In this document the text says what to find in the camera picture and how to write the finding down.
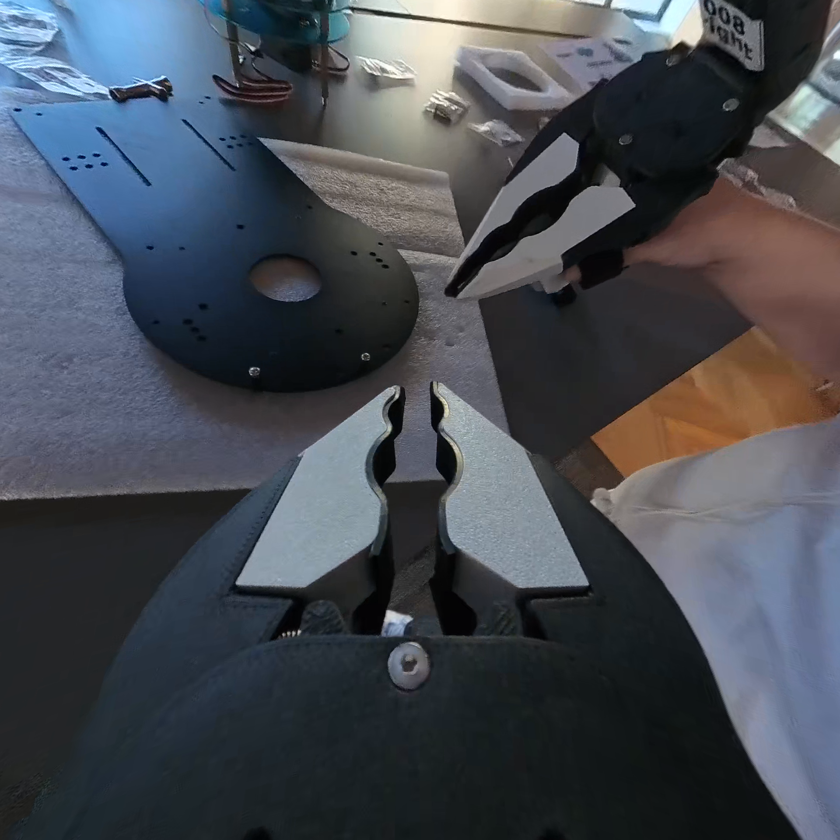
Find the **person's right forearm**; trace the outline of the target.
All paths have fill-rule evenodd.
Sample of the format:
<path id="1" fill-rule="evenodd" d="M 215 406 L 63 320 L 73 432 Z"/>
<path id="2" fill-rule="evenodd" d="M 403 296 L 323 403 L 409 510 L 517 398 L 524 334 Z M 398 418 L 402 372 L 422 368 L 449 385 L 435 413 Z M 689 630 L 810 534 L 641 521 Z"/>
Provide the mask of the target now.
<path id="1" fill-rule="evenodd" d="M 720 198 L 720 288 L 784 350 L 837 384 L 838 229 L 728 180 Z"/>

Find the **person's right hand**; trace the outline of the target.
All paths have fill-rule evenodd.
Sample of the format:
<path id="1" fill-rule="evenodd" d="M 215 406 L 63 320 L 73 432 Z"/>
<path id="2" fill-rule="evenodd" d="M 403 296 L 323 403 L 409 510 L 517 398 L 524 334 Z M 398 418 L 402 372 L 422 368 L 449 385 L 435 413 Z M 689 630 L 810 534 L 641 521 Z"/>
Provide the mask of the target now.
<path id="1" fill-rule="evenodd" d="M 739 252 L 739 233 L 753 197 L 729 181 L 684 208 L 661 233 L 624 251 L 624 265 L 703 268 Z"/>

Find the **printed paper sheet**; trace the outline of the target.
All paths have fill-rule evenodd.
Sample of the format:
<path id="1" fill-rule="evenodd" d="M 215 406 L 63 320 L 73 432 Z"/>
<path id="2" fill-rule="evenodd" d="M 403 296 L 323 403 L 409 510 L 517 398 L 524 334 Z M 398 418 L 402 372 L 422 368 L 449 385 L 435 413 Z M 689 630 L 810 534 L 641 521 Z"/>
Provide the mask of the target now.
<path id="1" fill-rule="evenodd" d="M 542 51 L 581 91 L 609 81 L 638 61 L 644 49 L 628 38 L 558 38 L 542 44 Z"/>

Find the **black metal base plate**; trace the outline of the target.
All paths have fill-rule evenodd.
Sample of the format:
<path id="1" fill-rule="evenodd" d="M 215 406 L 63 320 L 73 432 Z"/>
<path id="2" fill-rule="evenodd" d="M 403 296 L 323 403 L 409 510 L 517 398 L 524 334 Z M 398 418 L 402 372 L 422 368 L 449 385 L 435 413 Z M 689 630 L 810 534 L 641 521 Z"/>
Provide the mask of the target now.
<path id="1" fill-rule="evenodd" d="M 186 369 L 250 389 L 258 366 L 262 391 L 313 392 L 410 339 L 419 292 L 397 248 L 232 110 L 101 100 L 15 106 L 13 120 L 119 253 L 138 328 Z"/>

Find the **grey foam sheet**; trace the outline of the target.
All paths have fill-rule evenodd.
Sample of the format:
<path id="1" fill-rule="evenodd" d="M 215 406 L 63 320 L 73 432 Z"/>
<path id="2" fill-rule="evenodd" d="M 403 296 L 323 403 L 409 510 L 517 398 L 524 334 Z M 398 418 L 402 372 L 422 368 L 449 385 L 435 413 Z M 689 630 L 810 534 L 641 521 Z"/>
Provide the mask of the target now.
<path id="1" fill-rule="evenodd" d="M 406 393 L 394 480 L 437 477 L 431 381 L 509 430 L 478 303 L 443 293 L 464 244 L 447 174 L 261 140 L 327 204 L 387 235 L 420 304 L 407 345 L 363 379 L 252 392 L 184 370 L 137 330 L 118 257 L 13 121 L 51 101 L 2 88 L 2 499 L 254 488 L 394 384 Z"/>

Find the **white foam block with hole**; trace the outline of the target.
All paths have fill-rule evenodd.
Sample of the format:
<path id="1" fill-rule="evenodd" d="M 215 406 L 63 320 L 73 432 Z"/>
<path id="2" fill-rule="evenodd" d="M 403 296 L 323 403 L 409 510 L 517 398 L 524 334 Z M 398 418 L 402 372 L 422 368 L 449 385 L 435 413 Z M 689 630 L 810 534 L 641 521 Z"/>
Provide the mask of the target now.
<path id="1" fill-rule="evenodd" d="M 572 101 L 561 84 L 520 50 L 462 45 L 455 66 L 508 111 L 559 110 Z"/>

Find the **clear plastic bag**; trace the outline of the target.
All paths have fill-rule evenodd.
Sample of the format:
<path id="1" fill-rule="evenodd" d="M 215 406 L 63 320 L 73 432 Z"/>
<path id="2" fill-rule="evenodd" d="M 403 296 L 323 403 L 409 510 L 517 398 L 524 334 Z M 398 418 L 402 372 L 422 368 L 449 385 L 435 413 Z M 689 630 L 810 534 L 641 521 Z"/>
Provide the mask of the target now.
<path id="1" fill-rule="evenodd" d="M 456 125 L 468 113 L 469 102 L 455 91 L 437 89 L 423 105 L 430 119 L 446 125 Z"/>
<path id="2" fill-rule="evenodd" d="M 467 127 L 479 137 L 501 148 L 510 148 L 524 142 L 523 137 L 506 122 L 498 119 L 471 122 Z"/>
<path id="3" fill-rule="evenodd" d="M 401 59 L 378 59 L 357 56 L 360 71 L 378 85 L 409 85 L 417 78 L 415 69 Z"/>
<path id="4" fill-rule="evenodd" d="M 48 47 L 59 31 L 54 14 L 19 3 L 1 2 L 2 49 L 36 53 Z"/>
<path id="5" fill-rule="evenodd" d="M 81 99 L 109 99 L 109 89 L 66 62 L 28 53 L 2 52 L 1 64 L 44 90 Z"/>

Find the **small metal bracket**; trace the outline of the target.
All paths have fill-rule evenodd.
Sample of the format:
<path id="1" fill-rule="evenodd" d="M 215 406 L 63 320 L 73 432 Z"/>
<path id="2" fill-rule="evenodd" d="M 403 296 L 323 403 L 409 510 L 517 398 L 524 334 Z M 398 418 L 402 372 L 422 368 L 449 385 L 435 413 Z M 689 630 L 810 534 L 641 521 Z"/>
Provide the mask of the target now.
<path id="1" fill-rule="evenodd" d="M 108 94 L 118 103 L 147 98 L 167 102 L 173 96 L 173 85 L 168 77 L 163 76 L 148 80 L 136 79 L 127 86 L 110 87 Z"/>

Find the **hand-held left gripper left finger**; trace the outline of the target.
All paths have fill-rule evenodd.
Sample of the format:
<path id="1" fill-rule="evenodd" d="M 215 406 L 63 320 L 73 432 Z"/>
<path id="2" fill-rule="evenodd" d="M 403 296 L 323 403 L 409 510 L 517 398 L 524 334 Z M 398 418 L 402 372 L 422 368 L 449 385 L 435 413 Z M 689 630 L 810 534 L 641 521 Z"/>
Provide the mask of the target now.
<path id="1" fill-rule="evenodd" d="M 405 393 L 392 385 L 306 448 L 236 586 L 244 592 L 377 592 L 388 562 L 384 484 Z"/>

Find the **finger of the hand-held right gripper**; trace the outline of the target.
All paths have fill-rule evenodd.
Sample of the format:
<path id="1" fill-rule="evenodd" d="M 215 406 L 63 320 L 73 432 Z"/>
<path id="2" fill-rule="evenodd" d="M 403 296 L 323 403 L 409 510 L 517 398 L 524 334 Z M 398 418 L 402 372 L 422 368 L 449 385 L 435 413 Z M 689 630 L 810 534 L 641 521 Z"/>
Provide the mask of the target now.
<path id="1" fill-rule="evenodd" d="M 447 297 L 453 297 L 453 285 L 465 285 L 470 270 L 504 256 L 520 239 L 560 219 L 586 189 L 578 162 L 579 144 L 563 134 L 500 189 L 458 258 L 445 287 Z"/>
<path id="2" fill-rule="evenodd" d="M 560 219 L 537 234 L 520 239 L 505 255 L 486 259 L 467 273 L 465 285 L 453 285 L 458 300 L 483 299 L 561 274 L 564 255 L 635 207 L 619 186 L 589 186 L 574 197 Z"/>

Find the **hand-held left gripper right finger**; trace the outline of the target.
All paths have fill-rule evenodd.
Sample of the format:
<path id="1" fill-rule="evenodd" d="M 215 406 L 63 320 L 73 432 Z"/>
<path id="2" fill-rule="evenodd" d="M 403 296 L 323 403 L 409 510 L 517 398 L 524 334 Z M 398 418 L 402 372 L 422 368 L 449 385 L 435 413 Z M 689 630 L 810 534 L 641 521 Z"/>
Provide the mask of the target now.
<path id="1" fill-rule="evenodd" d="M 451 592 L 585 592 L 589 582 L 530 453 L 440 381 L 429 386 L 444 584 Z"/>

